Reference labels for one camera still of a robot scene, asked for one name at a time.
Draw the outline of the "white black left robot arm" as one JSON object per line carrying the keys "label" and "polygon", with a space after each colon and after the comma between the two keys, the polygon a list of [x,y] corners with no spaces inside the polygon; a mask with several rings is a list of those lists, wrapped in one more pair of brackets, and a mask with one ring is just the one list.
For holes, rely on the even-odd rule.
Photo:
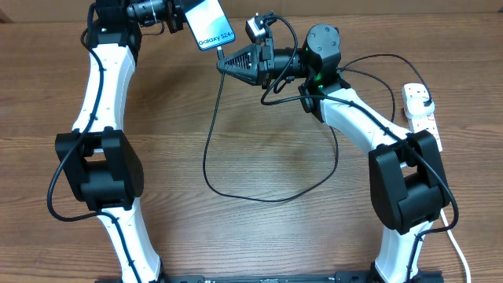
{"label": "white black left robot arm", "polygon": [[[90,73],[80,113],[68,133],[58,134],[60,161],[46,205],[62,222],[93,217],[104,225],[121,266],[121,282],[166,282],[141,213],[144,171],[123,131],[130,80],[141,49],[141,28],[161,24],[175,33],[185,17],[178,1],[96,1],[90,5],[80,42],[90,56]],[[65,175],[76,200],[89,213],[63,216],[53,193]]]}

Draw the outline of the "Samsung Galaxy smartphone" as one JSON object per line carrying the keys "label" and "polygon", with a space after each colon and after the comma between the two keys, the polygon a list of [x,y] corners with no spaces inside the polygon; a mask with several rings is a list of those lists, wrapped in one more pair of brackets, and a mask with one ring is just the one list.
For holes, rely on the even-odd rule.
{"label": "Samsung Galaxy smartphone", "polygon": [[183,12],[200,50],[235,41],[235,33],[219,0],[186,0]]}

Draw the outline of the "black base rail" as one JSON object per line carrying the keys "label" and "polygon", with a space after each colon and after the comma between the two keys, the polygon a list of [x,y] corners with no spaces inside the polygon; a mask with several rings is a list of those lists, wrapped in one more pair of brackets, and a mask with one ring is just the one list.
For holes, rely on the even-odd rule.
{"label": "black base rail", "polygon": [[162,283],[366,283],[381,282],[370,271],[340,271],[335,274],[312,274],[295,276],[269,277],[203,277],[160,275],[158,282]]}

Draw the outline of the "white charger plug adapter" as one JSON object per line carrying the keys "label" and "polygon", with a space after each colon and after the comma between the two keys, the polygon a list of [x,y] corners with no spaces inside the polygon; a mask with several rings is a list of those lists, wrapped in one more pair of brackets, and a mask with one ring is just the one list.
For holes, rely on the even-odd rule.
{"label": "white charger plug adapter", "polygon": [[434,113],[435,103],[429,102],[427,97],[409,97],[404,100],[405,115],[409,119],[428,116]]}

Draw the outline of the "white power strip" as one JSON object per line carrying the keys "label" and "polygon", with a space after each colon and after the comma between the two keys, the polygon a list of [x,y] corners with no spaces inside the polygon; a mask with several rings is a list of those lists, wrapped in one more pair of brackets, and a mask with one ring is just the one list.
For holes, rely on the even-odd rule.
{"label": "white power strip", "polygon": [[435,103],[424,105],[429,99],[426,87],[420,83],[407,83],[402,87],[401,93],[409,130],[413,133],[427,130],[434,136],[439,151],[442,152],[439,129],[434,115]]}

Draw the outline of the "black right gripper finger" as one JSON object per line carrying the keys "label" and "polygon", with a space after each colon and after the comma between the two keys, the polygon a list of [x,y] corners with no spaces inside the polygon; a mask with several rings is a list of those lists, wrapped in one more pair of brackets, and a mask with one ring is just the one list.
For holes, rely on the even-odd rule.
{"label": "black right gripper finger", "polygon": [[250,65],[248,68],[237,67],[235,65],[227,65],[222,62],[217,63],[217,69],[226,74],[239,79],[240,81],[252,86],[259,85],[259,70],[255,64]]}
{"label": "black right gripper finger", "polygon": [[260,45],[250,44],[245,48],[218,60],[218,65],[257,65]]}

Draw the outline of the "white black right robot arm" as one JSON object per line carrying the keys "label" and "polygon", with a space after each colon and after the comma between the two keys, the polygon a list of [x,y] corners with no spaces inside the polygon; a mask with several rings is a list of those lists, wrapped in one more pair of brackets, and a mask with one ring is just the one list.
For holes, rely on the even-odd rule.
{"label": "white black right robot arm", "polygon": [[302,47],[276,49],[269,28],[248,28],[252,44],[219,55],[217,69],[253,86],[273,79],[302,79],[304,111],[337,129],[369,161],[369,190],[384,225],[380,252],[368,271],[339,271],[338,282],[442,282],[439,271],[417,262],[427,235],[453,229],[459,219],[437,141],[427,130],[412,132],[370,108],[344,79],[340,33],[328,24],[313,26]]}

